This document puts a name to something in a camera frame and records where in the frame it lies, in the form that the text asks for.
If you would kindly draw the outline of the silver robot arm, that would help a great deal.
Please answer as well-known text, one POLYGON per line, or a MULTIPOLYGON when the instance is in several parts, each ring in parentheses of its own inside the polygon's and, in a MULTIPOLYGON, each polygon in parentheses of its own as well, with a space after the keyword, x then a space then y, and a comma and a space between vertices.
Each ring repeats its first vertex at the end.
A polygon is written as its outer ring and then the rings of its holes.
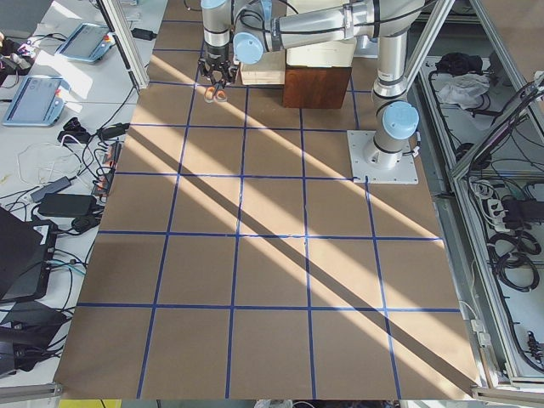
POLYGON ((198 70, 211 85, 206 102, 224 102, 224 89, 235 81, 238 63, 253 65, 264 54, 355 37, 378 43, 373 97, 377 130, 362 151, 376 169, 394 169, 419 122, 405 100, 407 32, 425 8, 424 1, 347 1, 338 6, 273 16, 269 1, 203 1, 201 13, 205 54, 198 70))

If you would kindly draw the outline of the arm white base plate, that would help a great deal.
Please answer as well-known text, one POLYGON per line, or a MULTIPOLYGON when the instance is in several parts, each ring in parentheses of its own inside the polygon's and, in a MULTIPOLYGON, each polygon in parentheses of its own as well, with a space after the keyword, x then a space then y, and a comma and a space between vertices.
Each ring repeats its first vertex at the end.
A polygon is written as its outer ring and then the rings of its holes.
POLYGON ((375 131, 348 130, 352 180, 357 184, 418 184, 409 140, 401 150, 385 153, 374 143, 375 131))

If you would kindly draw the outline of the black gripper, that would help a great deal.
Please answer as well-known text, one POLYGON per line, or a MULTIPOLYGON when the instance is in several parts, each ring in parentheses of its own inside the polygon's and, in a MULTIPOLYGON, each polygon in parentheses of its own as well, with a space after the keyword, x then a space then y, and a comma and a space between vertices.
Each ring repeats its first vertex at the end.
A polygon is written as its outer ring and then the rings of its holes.
POLYGON ((203 56, 198 59, 199 74, 212 85, 225 87, 235 83, 238 66, 231 59, 229 44, 213 46, 205 43, 203 51, 203 56))

